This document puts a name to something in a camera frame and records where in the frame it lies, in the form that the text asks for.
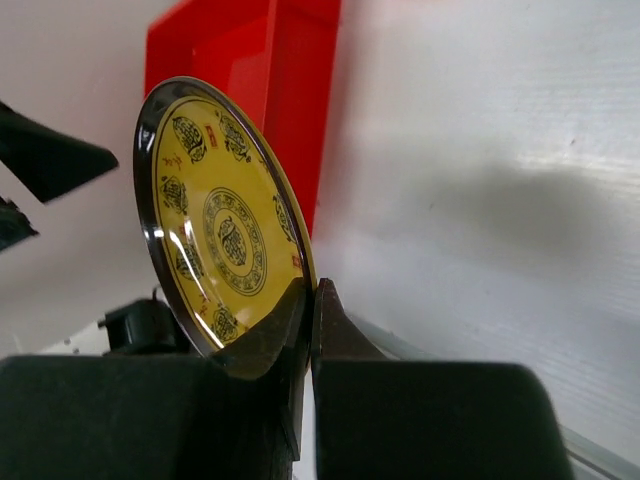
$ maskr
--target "yellow plate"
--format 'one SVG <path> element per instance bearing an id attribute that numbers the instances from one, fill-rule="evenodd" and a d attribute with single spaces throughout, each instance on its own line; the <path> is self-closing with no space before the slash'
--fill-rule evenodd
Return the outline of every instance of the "yellow plate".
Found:
<path id="1" fill-rule="evenodd" d="M 154 267 L 201 354 L 262 320 L 294 278 L 315 289 L 291 186 L 260 132 L 220 91 L 187 77 L 158 85 L 140 112 L 133 156 Z"/>

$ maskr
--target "decorative plate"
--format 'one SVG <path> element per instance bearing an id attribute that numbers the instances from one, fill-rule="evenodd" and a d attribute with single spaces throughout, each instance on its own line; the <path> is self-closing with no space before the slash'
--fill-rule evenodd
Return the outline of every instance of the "decorative plate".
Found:
<path id="1" fill-rule="evenodd" d="M 207 355 L 264 318 L 291 280 L 316 277 L 309 234 L 273 152 L 216 88 L 179 77 L 136 127 L 140 223 L 178 323 Z"/>

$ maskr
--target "red box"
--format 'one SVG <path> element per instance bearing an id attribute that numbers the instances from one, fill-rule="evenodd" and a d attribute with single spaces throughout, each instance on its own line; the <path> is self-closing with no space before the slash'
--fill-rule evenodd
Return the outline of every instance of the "red box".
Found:
<path id="1" fill-rule="evenodd" d="M 340 0 L 186 0 L 149 28 L 145 94 L 190 75 L 231 97 L 273 148 L 313 227 Z"/>

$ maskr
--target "white corrugated surface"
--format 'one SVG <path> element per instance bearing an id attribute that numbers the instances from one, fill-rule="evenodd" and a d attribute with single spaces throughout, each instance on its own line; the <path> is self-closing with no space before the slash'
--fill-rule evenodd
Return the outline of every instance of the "white corrugated surface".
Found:
<path id="1" fill-rule="evenodd" d="M 346 306 L 532 366 L 640 463 L 640 3 L 346 2 L 314 230 Z"/>

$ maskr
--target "white wall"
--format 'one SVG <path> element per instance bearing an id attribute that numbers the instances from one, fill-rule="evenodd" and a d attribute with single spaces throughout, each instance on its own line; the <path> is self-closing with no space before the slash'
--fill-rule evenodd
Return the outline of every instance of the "white wall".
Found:
<path id="1" fill-rule="evenodd" d="M 346 2 L 314 229 L 349 310 L 515 360 L 640 463 L 640 4 Z"/>
<path id="2" fill-rule="evenodd" d="M 146 29 L 172 3 L 2 2 L 0 98 L 111 149 L 120 169 L 45 206 L 0 165 L 0 195 L 41 234 L 0 255 L 0 355 L 39 350 L 157 283 L 137 219 L 131 151 Z"/>

